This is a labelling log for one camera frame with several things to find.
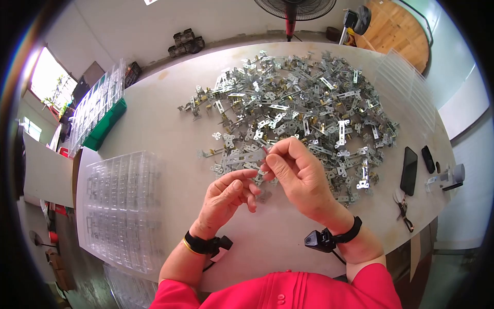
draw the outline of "round wooden board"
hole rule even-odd
[[[429,59],[429,44],[417,19],[389,0],[370,0],[366,6],[372,18],[365,34],[355,36],[357,47],[384,54],[394,48],[422,73]]]

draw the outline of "hand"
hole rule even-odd
[[[255,196],[261,190],[249,178],[257,175],[257,170],[238,170],[223,175],[207,188],[203,208],[199,218],[192,224],[192,236],[212,239],[219,228],[231,219],[242,203],[247,203],[251,213],[255,213]]]
[[[269,150],[261,170],[264,180],[278,178],[290,202],[322,223],[336,203],[321,162],[295,137],[280,140]]]

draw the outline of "red shirt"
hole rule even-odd
[[[352,284],[307,272],[274,272],[212,293],[201,305],[186,284],[163,280],[150,309],[401,308],[382,264],[359,271]]]

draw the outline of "window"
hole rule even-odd
[[[76,85],[77,82],[56,61],[48,48],[44,47],[31,79],[31,91],[61,118],[72,102],[72,92]]]
[[[41,128],[35,125],[29,118],[24,116],[24,131],[27,132],[32,138],[40,141]]]

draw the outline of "red fan pole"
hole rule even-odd
[[[287,41],[290,42],[293,38],[293,32],[295,31],[295,21],[287,19]]]
[[[295,20],[297,20],[296,5],[287,4],[287,41],[290,42],[295,31]]]

